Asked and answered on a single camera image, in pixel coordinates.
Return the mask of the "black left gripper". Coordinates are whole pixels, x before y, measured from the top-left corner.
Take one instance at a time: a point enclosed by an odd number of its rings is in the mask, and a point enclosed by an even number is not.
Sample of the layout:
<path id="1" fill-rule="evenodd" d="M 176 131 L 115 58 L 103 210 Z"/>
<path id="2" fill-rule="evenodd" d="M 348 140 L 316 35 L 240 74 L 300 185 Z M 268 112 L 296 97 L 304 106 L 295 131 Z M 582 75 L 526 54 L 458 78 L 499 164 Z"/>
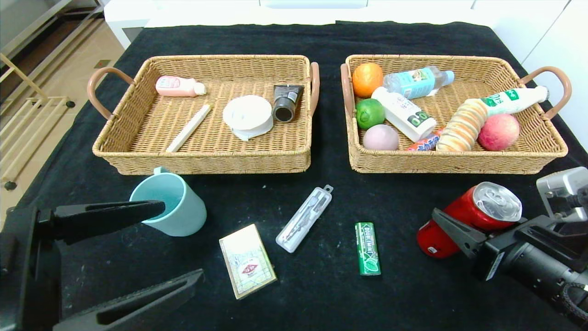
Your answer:
<path id="1" fill-rule="evenodd" d="M 148 331 L 179 306 L 177 277 L 60 318 L 61 260 L 54 240 L 67 245 L 114 233 L 164 213 L 161 200 L 12 209 L 1 231 L 1 329 L 3 331 Z"/>

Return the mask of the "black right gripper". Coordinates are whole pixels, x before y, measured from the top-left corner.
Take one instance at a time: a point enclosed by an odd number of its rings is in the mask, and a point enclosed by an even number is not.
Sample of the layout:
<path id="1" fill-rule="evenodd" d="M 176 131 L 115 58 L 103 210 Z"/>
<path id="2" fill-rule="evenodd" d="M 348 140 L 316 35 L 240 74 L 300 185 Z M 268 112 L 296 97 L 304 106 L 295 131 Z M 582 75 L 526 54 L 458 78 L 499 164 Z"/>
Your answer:
<path id="1" fill-rule="evenodd" d="M 440 209 L 432 211 L 436 224 L 474 259 L 472 273 L 489 281 L 504 273 L 543 300 L 564 300 L 564 289 L 578 282 L 578 224 L 548 217 L 526 220 L 488 238 Z"/>

